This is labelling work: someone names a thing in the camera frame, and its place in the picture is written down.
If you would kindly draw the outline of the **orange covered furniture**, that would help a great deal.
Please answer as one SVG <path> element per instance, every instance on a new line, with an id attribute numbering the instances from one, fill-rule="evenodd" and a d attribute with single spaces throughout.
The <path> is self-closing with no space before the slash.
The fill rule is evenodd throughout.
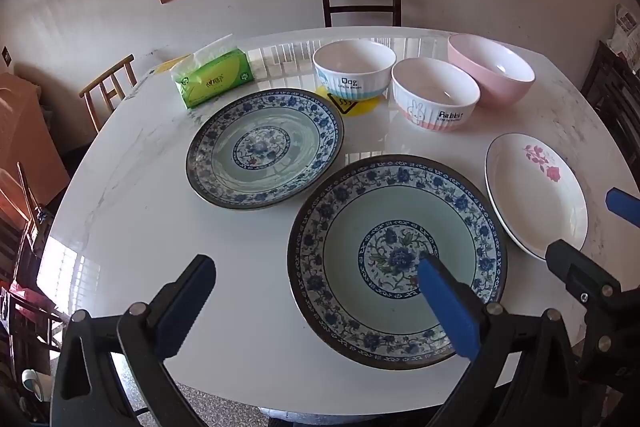
<path id="1" fill-rule="evenodd" d="M 37 202 L 47 205 L 70 183 L 39 103 L 40 88 L 20 77 L 1 75 L 1 187 L 21 194 L 21 164 Z"/>

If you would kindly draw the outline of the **white plate pink flowers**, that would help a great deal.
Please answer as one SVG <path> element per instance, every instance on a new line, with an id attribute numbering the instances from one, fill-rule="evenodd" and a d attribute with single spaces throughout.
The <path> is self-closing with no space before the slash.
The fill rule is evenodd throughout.
<path id="1" fill-rule="evenodd" d="M 588 207 L 575 173 L 546 143 L 510 132 L 488 146 L 484 167 L 489 202 L 512 241 L 524 253 L 546 259 L 558 239 L 582 249 Z"/>

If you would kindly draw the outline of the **yellow round warning sticker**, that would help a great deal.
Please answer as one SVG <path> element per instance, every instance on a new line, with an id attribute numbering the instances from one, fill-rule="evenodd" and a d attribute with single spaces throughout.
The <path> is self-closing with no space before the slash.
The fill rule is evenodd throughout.
<path id="1" fill-rule="evenodd" d="M 315 94 L 326 98 L 343 117 L 358 117 L 371 113 L 382 102 L 386 101 L 384 95 L 379 95 L 376 98 L 368 98 L 367 100 L 346 100 L 346 98 L 339 98 L 334 96 L 325 87 L 320 86 L 314 90 Z"/>

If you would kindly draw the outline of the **large pink bowl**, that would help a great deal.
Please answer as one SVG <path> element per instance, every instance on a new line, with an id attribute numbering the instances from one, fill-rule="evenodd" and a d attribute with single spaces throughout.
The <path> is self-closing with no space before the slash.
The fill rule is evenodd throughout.
<path id="1" fill-rule="evenodd" d="M 518 103 L 536 80 L 518 54 L 488 38 L 455 34 L 447 39 L 448 61 L 480 86 L 480 106 L 501 108 Z"/>

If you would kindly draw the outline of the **white bowl dog print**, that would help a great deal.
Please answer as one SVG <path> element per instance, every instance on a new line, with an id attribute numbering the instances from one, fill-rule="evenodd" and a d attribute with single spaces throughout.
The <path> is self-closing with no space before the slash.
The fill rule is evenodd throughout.
<path id="1" fill-rule="evenodd" d="M 382 43 L 348 39 L 315 50 L 312 62 L 329 94 L 347 101 L 364 101 L 386 91 L 397 55 Z"/>

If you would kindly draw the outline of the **dark wooden side chair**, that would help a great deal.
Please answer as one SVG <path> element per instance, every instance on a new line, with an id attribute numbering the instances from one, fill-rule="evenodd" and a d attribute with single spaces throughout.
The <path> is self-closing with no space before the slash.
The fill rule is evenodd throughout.
<path id="1" fill-rule="evenodd" d="M 68 316 L 56 307 L 37 284 L 44 246 L 53 225 L 53 215 L 36 199 L 21 161 L 17 161 L 16 169 L 16 184 L 21 190 L 23 206 L 18 205 L 15 200 L 10 199 L 6 191 L 1 190 L 1 195 L 25 221 L 9 293 L 16 301 L 17 311 L 22 312 L 26 320 L 35 324 L 34 329 L 29 332 L 32 339 L 49 350 L 60 352 L 61 335 L 66 329 Z"/>

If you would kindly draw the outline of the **light wooden chair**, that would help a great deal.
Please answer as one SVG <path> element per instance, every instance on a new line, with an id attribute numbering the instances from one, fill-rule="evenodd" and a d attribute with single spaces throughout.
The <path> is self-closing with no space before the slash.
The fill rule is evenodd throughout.
<path id="1" fill-rule="evenodd" d="M 113 103 L 114 98 L 117 98 L 119 102 L 124 101 L 126 93 L 122 89 L 122 85 L 118 80 L 118 73 L 124 72 L 129 82 L 129 86 L 134 88 L 138 84 L 137 76 L 132 68 L 134 62 L 134 54 L 128 54 L 116 64 L 104 70 L 102 74 L 94 78 L 87 86 L 83 87 L 78 96 L 81 101 L 84 102 L 87 109 L 91 124 L 96 133 L 99 133 L 103 127 L 104 121 L 101 119 L 96 104 L 93 101 L 93 92 L 99 92 L 102 98 L 102 102 L 107 110 L 107 116 L 111 116 L 114 113 L 116 106 Z"/>

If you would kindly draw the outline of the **dark chairs at right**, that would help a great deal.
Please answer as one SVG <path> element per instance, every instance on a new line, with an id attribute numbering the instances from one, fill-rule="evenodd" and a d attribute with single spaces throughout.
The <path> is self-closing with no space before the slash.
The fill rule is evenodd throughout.
<path id="1" fill-rule="evenodd" d="M 580 93 L 629 162 L 639 160 L 639 76 L 599 41 Z"/>

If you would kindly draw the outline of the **small blue floral plate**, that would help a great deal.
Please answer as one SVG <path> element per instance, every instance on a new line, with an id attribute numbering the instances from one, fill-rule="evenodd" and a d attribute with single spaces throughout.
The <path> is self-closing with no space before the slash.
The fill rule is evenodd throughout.
<path id="1" fill-rule="evenodd" d="M 343 118 L 322 96 L 290 88 L 257 91 L 198 129 L 186 153 L 186 179 L 215 206 L 265 208 L 317 182 L 343 141 Z"/>

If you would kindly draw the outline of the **green tissue pack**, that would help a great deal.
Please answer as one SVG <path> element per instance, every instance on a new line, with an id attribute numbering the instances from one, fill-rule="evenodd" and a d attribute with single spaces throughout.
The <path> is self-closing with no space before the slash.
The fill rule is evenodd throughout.
<path id="1" fill-rule="evenodd" d="M 169 74 L 187 109 L 254 80 L 250 61 L 232 34 L 183 57 Z"/>

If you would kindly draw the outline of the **white bowl rabbit print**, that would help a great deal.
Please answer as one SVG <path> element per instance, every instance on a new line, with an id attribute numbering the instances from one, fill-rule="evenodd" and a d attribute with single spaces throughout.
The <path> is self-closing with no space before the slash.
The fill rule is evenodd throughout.
<path id="1" fill-rule="evenodd" d="M 448 62 L 411 57 L 392 68 L 395 103 L 411 124 L 433 131 L 451 131 L 471 117 L 480 87 L 466 72 Z"/>

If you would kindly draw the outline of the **large blue floral plate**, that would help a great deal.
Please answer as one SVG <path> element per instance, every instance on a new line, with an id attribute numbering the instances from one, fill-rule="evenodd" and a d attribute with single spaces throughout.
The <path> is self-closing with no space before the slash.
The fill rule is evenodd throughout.
<path id="1" fill-rule="evenodd" d="M 427 257 L 483 303 L 501 297 L 506 240 L 480 190 L 431 159 L 376 156 L 332 174 L 300 208 L 288 279 L 308 325 L 340 355 L 418 369 L 454 354 L 420 291 Z"/>

